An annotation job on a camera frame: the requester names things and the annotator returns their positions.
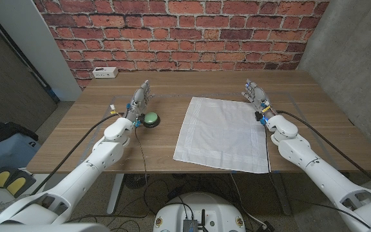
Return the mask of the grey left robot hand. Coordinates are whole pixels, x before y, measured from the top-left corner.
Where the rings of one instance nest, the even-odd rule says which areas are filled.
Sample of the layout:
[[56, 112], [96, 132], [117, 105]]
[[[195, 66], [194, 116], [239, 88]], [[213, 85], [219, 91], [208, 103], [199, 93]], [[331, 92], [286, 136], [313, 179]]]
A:
[[140, 85], [131, 98], [125, 118], [134, 122], [138, 116], [145, 114], [150, 98], [149, 93], [150, 85], [149, 81], [146, 80]]

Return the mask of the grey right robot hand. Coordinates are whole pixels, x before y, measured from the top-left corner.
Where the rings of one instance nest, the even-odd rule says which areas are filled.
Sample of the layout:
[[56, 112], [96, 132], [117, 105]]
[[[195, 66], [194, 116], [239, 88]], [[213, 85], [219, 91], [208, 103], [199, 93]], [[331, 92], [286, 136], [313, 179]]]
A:
[[254, 106], [256, 120], [262, 124], [277, 114], [267, 94], [255, 82], [247, 79], [242, 95]]

